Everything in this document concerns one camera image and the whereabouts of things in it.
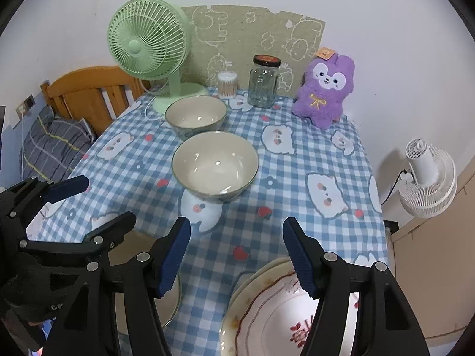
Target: bowl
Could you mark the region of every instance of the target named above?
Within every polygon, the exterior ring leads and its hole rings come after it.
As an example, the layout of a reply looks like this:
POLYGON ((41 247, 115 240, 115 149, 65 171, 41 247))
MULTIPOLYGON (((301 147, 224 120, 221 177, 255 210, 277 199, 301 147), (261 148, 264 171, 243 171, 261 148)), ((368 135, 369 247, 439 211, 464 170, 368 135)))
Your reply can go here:
POLYGON ((172 159, 177 180, 210 202, 228 202, 238 196, 258 169, 259 157, 252 144, 222 131, 204 132, 184 141, 172 159))
POLYGON ((170 105, 165 111, 165 120, 180 139, 186 140, 201 132, 218 131, 226 111, 226 104, 218 98, 190 96, 170 105))

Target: table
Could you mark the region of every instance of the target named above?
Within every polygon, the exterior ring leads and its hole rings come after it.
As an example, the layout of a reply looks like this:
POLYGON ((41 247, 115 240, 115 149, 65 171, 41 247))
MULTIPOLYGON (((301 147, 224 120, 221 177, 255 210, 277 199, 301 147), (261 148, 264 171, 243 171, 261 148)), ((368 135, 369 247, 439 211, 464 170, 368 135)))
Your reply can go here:
MULTIPOLYGON (((135 229, 156 237, 167 234, 179 215, 189 218, 182 303, 165 329, 174 355, 219 355, 219 329, 232 290, 244 275, 287 255, 282 223, 289 216, 348 262, 387 262, 376 182, 345 116, 320 131, 291 114, 290 98, 258 109, 240 91, 226 101, 223 129, 253 144, 259 171, 236 200, 210 204, 174 178, 172 156, 180 140, 166 122, 144 117, 150 100, 142 96, 90 148, 71 175, 87 176, 88 190, 55 204, 39 239, 80 242, 125 211, 136 214, 135 229)), ((120 335, 120 343, 123 355, 131 354, 128 337, 120 335)))

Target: blue wall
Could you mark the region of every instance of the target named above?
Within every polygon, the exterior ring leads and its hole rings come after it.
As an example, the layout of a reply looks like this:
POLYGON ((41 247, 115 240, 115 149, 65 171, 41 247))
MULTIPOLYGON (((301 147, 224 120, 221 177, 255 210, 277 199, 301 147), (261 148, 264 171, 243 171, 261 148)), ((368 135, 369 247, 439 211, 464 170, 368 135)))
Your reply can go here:
POLYGON ((42 93, 35 96, 35 105, 14 128, 8 126, 1 135, 0 186, 9 188, 21 181, 20 152, 23 139, 36 120, 39 112, 46 106, 42 93))

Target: black power cord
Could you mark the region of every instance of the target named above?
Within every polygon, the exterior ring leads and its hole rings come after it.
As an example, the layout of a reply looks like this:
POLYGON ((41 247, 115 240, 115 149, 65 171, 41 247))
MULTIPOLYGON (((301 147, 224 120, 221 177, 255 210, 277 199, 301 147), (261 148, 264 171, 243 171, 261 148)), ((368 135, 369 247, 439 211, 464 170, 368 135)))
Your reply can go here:
POLYGON ((389 194, 388 194, 387 198, 384 200, 383 203, 381 203, 381 206, 383 206, 384 203, 386 203, 386 201, 387 201, 387 200, 389 199, 389 197, 391 196, 392 191, 393 191, 394 188, 396 187, 396 183, 398 182, 399 178, 401 178, 401 174, 402 174, 402 173, 407 174, 408 171, 407 171, 407 170, 401 170, 401 172, 399 173, 398 177, 396 178, 396 181, 394 182, 394 184, 393 184, 391 190, 389 191, 389 194))

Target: purple plush toy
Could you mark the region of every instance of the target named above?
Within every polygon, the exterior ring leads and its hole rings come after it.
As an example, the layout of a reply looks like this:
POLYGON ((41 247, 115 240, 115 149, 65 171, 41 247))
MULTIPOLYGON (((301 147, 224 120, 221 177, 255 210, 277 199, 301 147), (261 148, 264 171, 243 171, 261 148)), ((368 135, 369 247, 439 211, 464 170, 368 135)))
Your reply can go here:
POLYGON ((353 91, 354 71, 352 58, 338 53, 328 60, 312 60, 305 70, 305 83, 297 92, 292 113, 309 117, 315 127, 329 128, 343 114, 341 104, 353 91))

